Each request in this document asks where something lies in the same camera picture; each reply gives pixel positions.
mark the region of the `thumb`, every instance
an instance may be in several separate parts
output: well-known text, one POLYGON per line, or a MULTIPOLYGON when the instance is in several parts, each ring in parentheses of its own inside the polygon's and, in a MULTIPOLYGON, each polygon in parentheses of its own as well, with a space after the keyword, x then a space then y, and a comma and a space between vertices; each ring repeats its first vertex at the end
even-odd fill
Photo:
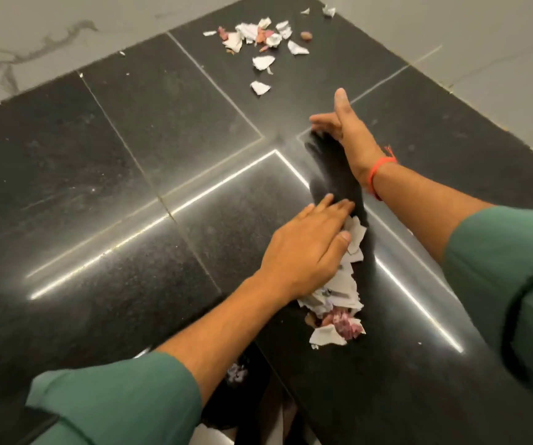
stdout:
POLYGON ((337 89, 335 92, 335 112, 342 126, 347 126, 352 121, 359 121, 343 88, 337 89))
POLYGON ((331 270, 334 275, 341 263, 341 259, 349 249, 351 243, 351 233, 348 231, 339 232, 332 242, 330 243, 328 250, 324 253, 320 260, 320 264, 324 268, 331 270))

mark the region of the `hand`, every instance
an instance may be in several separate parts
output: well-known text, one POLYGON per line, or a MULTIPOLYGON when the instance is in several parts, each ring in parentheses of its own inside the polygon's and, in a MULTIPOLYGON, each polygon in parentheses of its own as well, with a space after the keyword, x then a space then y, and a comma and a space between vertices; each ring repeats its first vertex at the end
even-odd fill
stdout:
POLYGON ((353 111, 344 89, 335 93, 335 111, 310 117, 311 130, 326 132, 341 143, 353 176, 361 186, 378 159, 385 156, 365 123, 353 111))
POLYGON ((330 281, 351 243, 351 234, 341 228, 355 203, 343 200, 331 205, 332 200, 328 194, 317 206, 308 205, 270 240, 255 276, 273 285, 284 304, 330 281))

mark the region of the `pile of paper scraps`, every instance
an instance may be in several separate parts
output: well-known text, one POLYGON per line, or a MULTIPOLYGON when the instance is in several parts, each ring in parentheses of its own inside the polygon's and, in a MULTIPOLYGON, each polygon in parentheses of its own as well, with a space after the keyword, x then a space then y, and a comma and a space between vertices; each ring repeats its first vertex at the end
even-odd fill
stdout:
POLYGON ((359 299, 357 283, 352 276, 351 263, 363 261, 363 252, 359 245, 367 228, 354 216, 347 218, 344 229, 351 233, 351 244, 341 259, 336 275, 324 287, 297 300, 300 307, 310 310, 306 323, 314 328, 310 337, 310 344, 314 349, 328 344, 346 345, 346 341, 366 333, 361 321, 354 317, 363 304, 359 299))
MULTIPOLYGON (((336 8, 324 6, 322 13, 326 17, 334 17, 336 8)), ((310 8, 301 11, 302 15, 309 15, 310 8)), ((283 40, 288 40, 293 34, 293 30, 288 20, 277 23, 274 29, 268 29, 272 21, 269 17, 261 19, 258 23, 240 23, 235 27, 235 32, 227 32, 224 28, 219 27, 216 31, 205 31, 204 36, 214 36, 219 34, 223 44, 226 46, 226 52, 230 54, 237 54, 241 50, 241 46, 244 42, 248 45, 254 44, 255 47, 261 45, 259 52, 263 53, 270 49, 278 48, 279 44, 283 40)), ((303 31, 300 37, 304 42, 310 42, 313 38, 312 33, 303 31)), ((287 48, 293 55, 297 54, 309 54, 310 51, 304 48, 292 40, 288 40, 287 48)), ((252 59, 254 67, 258 70, 266 70, 268 74, 273 74, 270 70, 270 65, 275 61, 274 56, 265 55, 255 57, 252 59)), ((257 95, 262 95, 270 90, 270 86, 259 81, 254 81, 250 84, 250 87, 255 91, 257 95)))

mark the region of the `floor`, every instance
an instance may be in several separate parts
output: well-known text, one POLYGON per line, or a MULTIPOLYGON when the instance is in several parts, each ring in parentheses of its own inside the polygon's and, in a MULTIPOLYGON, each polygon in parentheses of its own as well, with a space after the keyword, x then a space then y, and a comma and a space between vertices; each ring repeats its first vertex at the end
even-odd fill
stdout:
MULTIPOLYGON (((0 100, 234 1, 0 0, 0 100)), ((533 0, 321 1, 533 148, 533 0)))
POLYGON ((268 0, 273 19, 317 38, 308 56, 275 51, 274 75, 252 68, 253 47, 231 56, 202 36, 260 18, 264 3, 241 0, 0 104, 0 443, 49 420, 22 407, 35 375, 147 352, 251 275, 272 233, 326 192, 357 201, 370 228, 354 266, 367 334, 312 350, 293 304, 257 338, 316 436, 533 441, 533 395, 307 118, 343 86, 405 165, 521 208, 533 208, 533 152, 414 67, 437 46, 411 65, 343 16, 324 19, 318 0, 268 0), (255 96, 255 79, 270 92, 255 96))

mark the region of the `person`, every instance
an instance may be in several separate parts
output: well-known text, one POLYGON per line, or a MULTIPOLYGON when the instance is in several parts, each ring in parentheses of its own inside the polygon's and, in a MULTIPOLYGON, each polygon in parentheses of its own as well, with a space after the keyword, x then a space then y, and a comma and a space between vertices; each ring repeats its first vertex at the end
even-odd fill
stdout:
MULTIPOLYGON (((533 210, 493 206, 389 158, 343 89, 312 131, 344 147, 355 178, 396 214, 440 263, 471 320, 504 364, 533 385, 533 210)), ((204 404, 259 330, 290 301, 335 274, 355 207, 328 194, 278 229, 262 265, 201 319, 155 351, 107 366, 36 377, 27 405, 58 414, 45 444, 188 443, 204 404)))

